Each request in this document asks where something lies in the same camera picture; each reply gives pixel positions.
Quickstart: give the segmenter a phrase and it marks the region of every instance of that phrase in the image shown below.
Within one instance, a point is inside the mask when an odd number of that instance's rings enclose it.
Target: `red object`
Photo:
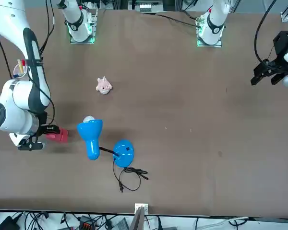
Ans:
[[[68,142],[68,131],[66,129],[60,128],[60,134],[46,134],[48,140],[54,140],[57,142]]]

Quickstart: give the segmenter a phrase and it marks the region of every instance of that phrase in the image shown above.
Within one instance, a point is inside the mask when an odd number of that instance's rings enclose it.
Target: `cable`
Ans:
[[[146,221],[147,221],[148,228],[149,228],[149,230],[151,230],[150,224],[149,224],[149,219],[147,218],[147,216],[145,216],[145,218],[146,218]]]
[[[195,6],[197,2],[198,2],[198,0],[193,0],[193,1],[187,6],[187,8],[184,9],[184,10],[186,11],[192,4],[194,4],[193,6]]]
[[[43,54],[45,48],[46,48],[46,45],[47,45],[47,42],[48,42],[48,39],[50,37],[50,35],[52,34],[53,30],[54,30],[54,24],[55,24],[55,17],[54,17],[54,11],[53,11],[53,7],[52,7],[52,1],[50,1],[50,5],[51,5],[51,11],[52,11],[52,29],[51,31],[50,30],[50,22],[49,22],[49,12],[48,12],[48,4],[47,4],[47,0],[45,0],[46,2],[46,11],[47,11],[47,19],[48,19],[48,29],[47,29],[47,37],[43,43],[43,45],[41,46],[41,48],[39,49],[39,52],[40,52],[40,55]]]
[[[80,221],[81,217],[76,217],[76,215],[73,214],[73,213],[72,213],[72,215],[73,215],[78,221]]]
[[[110,220],[112,220],[113,218],[115,218],[115,217],[117,217],[118,215],[115,215],[115,216],[113,216],[113,217],[111,217],[111,218],[109,218],[108,219],[108,221],[110,221]],[[99,230],[99,229],[101,229],[102,228],[102,226],[104,226],[105,225],[105,223],[106,223],[106,221],[102,224],[102,225],[100,225],[100,227],[98,228],[98,229],[96,229],[96,230]]]
[[[267,14],[270,12],[271,8],[273,7],[273,5],[275,4],[277,0],[273,0],[273,2],[271,3],[271,5],[269,6],[269,8],[266,10],[266,12],[264,13],[263,15],[263,18],[261,19],[258,27],[257,27],[257,30],[256,30],[256,33],[255,33],[255,39],[254,39],[254,51],[255,51],[255,55],[257,57],[257,59],[260,61],[260,63],[262,65],[264,65],[266,68],[268,69],[271,69],[273,71],[275,71],[276,73],[282,73],[281,69],[278,69],[278,68],[274,68],[274,67],[271,67],[269,66],[268,64],[266,64],[264,61],[262,61],[258,55],[258,52],[257,52],[257,37],[258,37],[258,32],[260,30],[260,27],[262,26]]]
[[[211,7],[213,7],[213,5],[212,5]],[[208,10],[209,10],[211,7],[209,7],[209,8],[206,10],[206,12],[208,12]]]
[[[248,217],[238,217],[238,218],[232,218],[232,219],[225,219],[225,220],[222,220],[222,221],[220,221],[218,223],[215,223],[215,224],[208,224],[208,225],[200,226],[200,227],[198,227],[197,230],[204,230],[204,229],[208,229],[208,228],[214,228],[214,227],[222,226],[226,222],[235,221],[235,220],[246,220],[246,219],[249,219],[249,218]]]
[[[270,50],[270,53],[269,53],[269,56],[267,57],[267,59],[269,59],[269,57],[270,57],[270,55],[271,55],[271,53],[272,53],[273,48],[274,48],[274,45],[272,46],[272,48],[271,48],[271,50]]]
[[[199,219],[199,218],[196,218],[196,221],[193,223],[193,229],[194,229],[194,230],[197,230],[198,219]]]
[[[180,10],[181,12],[185,13],[189,18],[196,20],[197,17],[192,17],[188,12],[186,12],[186,10]]]
[[[161,14],[154,14],[154,15],[155,15],[155,16],[164,17],[164,18],[167,18],[167,19],[171,19],[171,20],[173,20],[173,21],[176,21],[176,22],[179,22],[179,23],[182,23],[182,24],[185,24],[185,25],[190,25],[190,26],[194,26],[194,27],[200,28],[199,25],[194,25],[194,24],[191,24],[191,23],[186,23],[186,22],[183,22],[183,21],[177,20],[177,19],[175,19],[175,18],[171,18],[171,17],[165,16],[165,15],[161,15]]]
[[[140,188],[141,186],[141,177],[146,179],[146,180],[149,180],[146,176],[144,176],[143,174],[148,174],[147,171],[144,171],[142,169],[135,169],[133,167],[125,167],[123,168],[123,170],[120,172],[120,175],[119,177],[117,178],[116,174],[115,174],[115,171],[114,171],[114,162],[115,162],[115,158],[114,158],[114,161],[113,161],[113,173],[114,173],[114,176],[116,178],[116,180],[119,182],[119,186],[120,186],[120,191],[123,192],[124,191],[124,188],[128,189],[129,191],[136,191]],[[121,181],[120,181],[120,176],[122,175],[122,173],[125,172],[125,173],[136,173],[139,177],[139,186],[136,188],[136,189],[130,189],[128,188],[127,186],[125,186]]]
[[[49,101],[51,102],[51,104],[52,104],[53,115],[52,115],[51,121],[47,124],[47,125],[49,126],[49,125],[51,125],[51,124],[53,123],[53,121],[54,121],[54,116],[55,116],[55,106],[54,106],[54,103],[53,103],[53,101],[51,100],[51,98],[48,97],[48,95],[45,94],[45,92],[35,83],[35,81],[33,81],[33,79],[30,77],[30,74],[29,74],[29,73],[28,73],[28,77],[29,77],[30,81],[35,85],[35,87],[37,87],[38,90],[41,91],[41,92],[44,94],[44,96],[47,97],[48,100],[49,100]]]
[[[6,55],[5,55],[3,46],[2,46],[2,44],[1,44],[1,41],[0,41],[0,47],[1,47],[1,50],[2,50],[2,53],[3,53],[3,56],[4,56],[5,64],[6,64],[7,68],[8,68],[8,72],[9,72],[9,75],[10,75],[10,79],[13,79],[13,78],[12,78],[12,74],[11,74],[11,70],[10,70],[10,66],[9,66],[8,60],[7,60],[7,58],[6,58]]]
[[[244,220],[243,222],[241,222],[241,223],[237,223],[237,221],[236,220],[234,220],[235,221],[235,224],[232,224],[230,221],[229,221],[229,224],[231,225],[231,226],[234,226],[234,227],[236,227],[236,226],[241,226],[241,225],[243,225],[243,224],[245,224],[248,220],[246,219],[246,220]]]
[[[101,146],[99,147],[99,149],[102,150],[102,151],[105,151],[105,152],[110,152],[110,153],[112,153],[113,155],[119,157],[119,155],[118,155],[115,151],[112,151],[112,150],[106,149],[106,148],[101,147]]]

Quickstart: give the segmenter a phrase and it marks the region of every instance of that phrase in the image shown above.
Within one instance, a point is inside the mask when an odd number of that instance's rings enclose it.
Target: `blue desk lamp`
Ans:
[[[98,138],[102,130],[101,119],[87,116],[82,123],[77,125],[77,130],[86,143],[87,156],[90,160],[96,160],[100,155],[100,150],[103,150],[113,154],[114,161],[119,167],[128,167],[133,161],[134,148],[128,140],[118,141],[113,151],[99,146]]]

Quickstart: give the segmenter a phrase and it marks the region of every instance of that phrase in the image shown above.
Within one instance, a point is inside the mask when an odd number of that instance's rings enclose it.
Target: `table surface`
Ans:
[[[229,15],[222,48],[196,47],[192,27],[110,10],[99,13],[94,45],[70,45],[55,14],[44,67],[55,120],[70,141],[18,151],[0,131],[0,208],[132,213],[148,203],[152,214],[288,217],[288,88],[268,78],[250,84],[262,14]],[[46,13],[31,9],[27,17],[41,45]],[[285,28],[279,15],[267,16],[262,58]],[[22,55],[2,43],[12,69]],[[95,90],[103,76],[113,85],[108,95]],[[7,79],[0,50],[0,92]],[[101,146],[132,141],[132,166],[150,179],[138,191],[120,192],[110,154],[87,158],[75,129],[87,115],[103,119]],[[135,174],[122,179],[138,185]]]

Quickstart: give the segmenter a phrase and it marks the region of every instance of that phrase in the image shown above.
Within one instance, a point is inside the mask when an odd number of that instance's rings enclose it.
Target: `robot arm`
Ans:
[[[273,39],[276,58],[272,61],[264,59],[254,69],[254,77],[251,79],[251,84],[256,85],[264,77],[273,76],[271,83],[273,85],[283,81],[283,84],[288,87],[288,31],[281,31]]]
[[[229,12],[227,0],[214,0],[213,6],[203,15],[204,25],[198,34],[205,44],[214,45],[219,41]]]
[[[38,42],[26,20],[22,0],[0,0],[0,35],[21,50],[28,66],[30,81],[8,80],[0,95],[0,130],[10,132],[19,147],[39,129],[38,115],[50,99]]]
[[[57,4],[62,11],[68,30],[76,42],[84,42],[93,35],[92,14],[84,9],[79,9],[77,0],[60,0]]]

